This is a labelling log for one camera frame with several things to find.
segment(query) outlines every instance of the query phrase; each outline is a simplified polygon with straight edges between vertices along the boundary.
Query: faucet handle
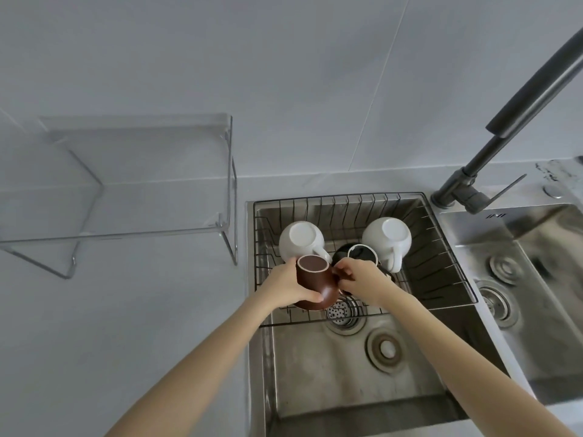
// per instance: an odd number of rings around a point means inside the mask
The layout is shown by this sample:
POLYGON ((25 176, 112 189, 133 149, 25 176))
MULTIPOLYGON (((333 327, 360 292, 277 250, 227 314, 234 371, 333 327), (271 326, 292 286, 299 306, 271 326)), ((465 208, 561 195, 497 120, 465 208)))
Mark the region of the faucet handle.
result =
POLYGON ((492 204, 500 196, 505 194, 510 188, 514 187, 517 183, 523 180, 527 174, 523 174, 516 181, 511 183, 504 190, 496 194, 493 198, 488 198, 484 193, 476 190, 471 185, 461 186, 454 190, 453 195, 460 204, 462 204, 465 209, 471 214, 477 214, 484 210, 488 205, 492 204))

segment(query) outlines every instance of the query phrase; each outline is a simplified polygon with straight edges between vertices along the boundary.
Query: faucet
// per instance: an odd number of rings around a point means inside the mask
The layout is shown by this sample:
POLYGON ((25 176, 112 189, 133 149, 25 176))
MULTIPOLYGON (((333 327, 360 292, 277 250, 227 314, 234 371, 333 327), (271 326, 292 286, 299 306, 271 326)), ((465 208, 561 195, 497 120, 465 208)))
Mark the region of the faucet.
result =
POLYGON ((486 126, 494 136, 468 162, 456 170, 431 195, 439 208, 449 208, 459 202, 471 214, 484 210, 514 184, 522 175, 495 197, 488 198, 473 187, 477 174, 490 160, 526 126, 583 69, 583 28, 573 35, 506 103, 486 126))

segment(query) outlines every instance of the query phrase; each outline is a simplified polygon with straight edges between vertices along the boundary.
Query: white mug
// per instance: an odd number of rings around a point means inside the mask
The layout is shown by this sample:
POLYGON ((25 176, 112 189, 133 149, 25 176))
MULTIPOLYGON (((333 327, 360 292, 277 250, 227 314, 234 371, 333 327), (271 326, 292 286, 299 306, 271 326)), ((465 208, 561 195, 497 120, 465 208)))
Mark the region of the white mug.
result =
POLYGON ((373 248, 387 270, 398 273, 411 248, 411 232, 400 219, 379 218, 364 230, 362 242, 373 248))
POLYGON ((279 254, 285 262, 292 257, 318 255, 332 263, 332 258, 324 249, 324 235, 308 221, 296 221, 283 229, 279 237, 279 254))

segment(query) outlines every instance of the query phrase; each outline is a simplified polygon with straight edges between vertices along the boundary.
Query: person's left hand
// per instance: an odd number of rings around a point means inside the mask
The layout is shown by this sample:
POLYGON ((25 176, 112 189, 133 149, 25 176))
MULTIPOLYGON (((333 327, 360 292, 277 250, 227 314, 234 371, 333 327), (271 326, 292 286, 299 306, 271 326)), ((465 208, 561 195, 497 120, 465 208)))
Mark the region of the person's left hand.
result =
POLYGON ((266 302, 270 310, 286 307, 298 301, 318 303, 323 299, 320 293, 308 290, 297 283, 295 258, 274 267, 256 294, 266 302))

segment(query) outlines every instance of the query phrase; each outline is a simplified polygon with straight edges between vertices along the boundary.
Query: stainless steel sink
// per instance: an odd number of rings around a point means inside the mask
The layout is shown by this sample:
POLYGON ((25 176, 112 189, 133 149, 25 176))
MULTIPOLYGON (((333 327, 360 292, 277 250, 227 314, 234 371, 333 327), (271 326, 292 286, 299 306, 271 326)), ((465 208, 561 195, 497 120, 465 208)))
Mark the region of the stainless steel sink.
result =
MULTIPOLYGON (((473 306, 476 295, 420 193, 250 203, 251 288, 282 262, 279 235, 289 223, 315 223, 333 253, 382 216, 404 220, 413 237, 394 279, 506 371, 473 306)), ((467 418, 392 315, 350 298, 327 312, 275 310, 250 343, 250 383, 252 436, 357 437, 467 418)))
POLYGON ((544 404, 583 397, 583 214, 563 201, 439 215, 544 404))

